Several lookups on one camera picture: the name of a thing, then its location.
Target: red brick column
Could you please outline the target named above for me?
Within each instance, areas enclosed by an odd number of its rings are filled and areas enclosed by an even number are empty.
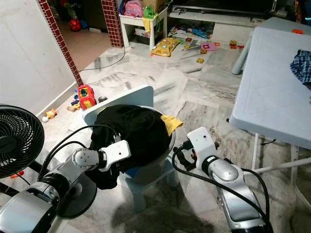
[[[77,67],[76,65],[74,64],[72,58],[71,58],[71,55],[69,54],[69,51],[67,49],[67,46],[65,44],[65,41],[63,39],[63,36],[62,34],[60,33],[59,29],[58,29],[58,26],[56,24],[56,21],[52,15],[52,12],[50,10],[50,7],[47,3],[47,0],[38,0],[38,2],[40,3],[40,6],[41,6],[41,9],[43,11],[43,14],[46,18],[46,20],[48,21],[48,24],[50,26],[50,29],[52,30],[53,32],[53,35],[58,43],[58,46],[60,47],[60,49],[62,50],[63,52],[63,55],[70,67],[70,70],[72,71],[73,75],[74,75],[74,78],[76,79],[78,85],[83,85],[83,81],[81,79],[81,76],[77,70]]]
[[[105,21],[108,29],[110,45],[123,47],[123,37],[116,0],[102,0]]]

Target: chair backrest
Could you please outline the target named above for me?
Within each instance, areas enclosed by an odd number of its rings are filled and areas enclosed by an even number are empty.
[[[86,109],[83,113],[83,119],[87,125],[94,124],[97,114],[104,108],[117,105],[144,105],[153,107],[154,105],[154,89],[149,85],[142,85],[122,93],[111,99],[107,99],[93,107]]]

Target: white wall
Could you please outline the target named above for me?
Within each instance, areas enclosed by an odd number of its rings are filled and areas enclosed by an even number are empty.
[[[36,0],[0,0],[0,103],[35,115],[75,82]]]

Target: red ball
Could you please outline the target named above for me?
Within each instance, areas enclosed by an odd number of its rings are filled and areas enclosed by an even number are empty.
[[[81,23],[78,19],[74,18],[69,22],[70,30],[73,32],[78,32],[81,30]]]

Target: yellow pillow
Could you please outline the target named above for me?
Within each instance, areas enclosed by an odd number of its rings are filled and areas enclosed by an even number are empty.
[[[171,55],[171,52],[178,45],[178,43],[179,40],[176,38],[164,38],[152,48],[151,53],[163,57],[169,57]]]

